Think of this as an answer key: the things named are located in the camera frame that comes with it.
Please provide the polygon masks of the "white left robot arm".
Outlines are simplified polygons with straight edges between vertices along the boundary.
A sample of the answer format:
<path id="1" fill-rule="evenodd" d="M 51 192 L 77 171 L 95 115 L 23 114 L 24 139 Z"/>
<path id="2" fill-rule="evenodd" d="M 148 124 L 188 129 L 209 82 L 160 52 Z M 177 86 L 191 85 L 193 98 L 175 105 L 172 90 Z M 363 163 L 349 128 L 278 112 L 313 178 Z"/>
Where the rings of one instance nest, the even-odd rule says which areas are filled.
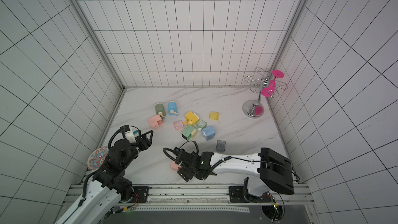
<path id="1" fill-rule="evenodd" d="M 132 125 L 120 127 L 110 138 L 102 165 L 84 180 L 81 196 L 57 220 L 58 224 L 99 224 L 107 215 L 122 213 L 147 202 L 149 187 L 134 187 L 125 170 L 141 151 L 152 145 L 153 131 Z"/>

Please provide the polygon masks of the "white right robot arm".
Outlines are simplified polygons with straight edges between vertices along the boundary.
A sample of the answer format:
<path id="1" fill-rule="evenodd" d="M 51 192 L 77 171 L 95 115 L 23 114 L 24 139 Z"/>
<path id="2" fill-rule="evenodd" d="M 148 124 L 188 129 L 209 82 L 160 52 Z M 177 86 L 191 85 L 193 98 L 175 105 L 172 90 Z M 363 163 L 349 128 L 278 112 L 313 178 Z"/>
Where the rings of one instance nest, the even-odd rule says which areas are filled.
<path id="1" fill-rule="evenodd" d="M 247 175 L 247 190 L 250 195 L 260 197 L 274 191 L 283 195 L 294 195 L 294 177 L 291 160 L 270 148 L 261 148 L 251 155 L 225 155 L 205 151 L 199 154 L 199 147 L 191 153 L 182 147 L 163 148 L 164 154 L 179 169 L 177 173 L 186 182 L 193 178 L 206 180 L 220 174 Z"/>

